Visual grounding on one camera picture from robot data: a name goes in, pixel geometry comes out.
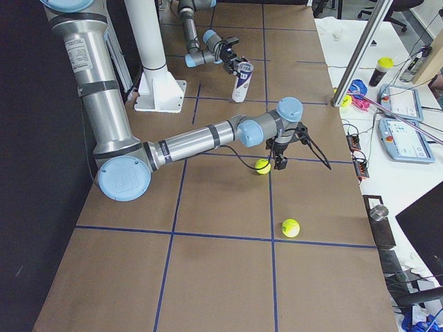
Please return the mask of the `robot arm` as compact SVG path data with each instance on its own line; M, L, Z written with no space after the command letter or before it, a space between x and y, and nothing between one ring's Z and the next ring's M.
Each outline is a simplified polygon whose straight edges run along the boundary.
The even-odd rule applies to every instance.
M225 71L238 78L245 78L248 71L253 71L253 65L245 57L239 57L233 50L239 43L236 37L222 38L214 30L207 30L203 35L204 50L198 38L195 26L195 13L215 7L216 1L181 0L178 2L177 14L183 28L187 54L185 61L188 67L201 66L213 62L223 64Z
M105 1L45 1L51 30L66 48L78 96L91 124L98 166L95 182L115 201L132 201L148 189L153 172L179 160L240 141L246 147L265 144L268 161L283 169L285 149L307 144L303 107L293 97L262 115L233 116L200 129L174 135L187 83L169 72L156 4L126 1L125 9L141 60L134 102L122 97L129 73Z

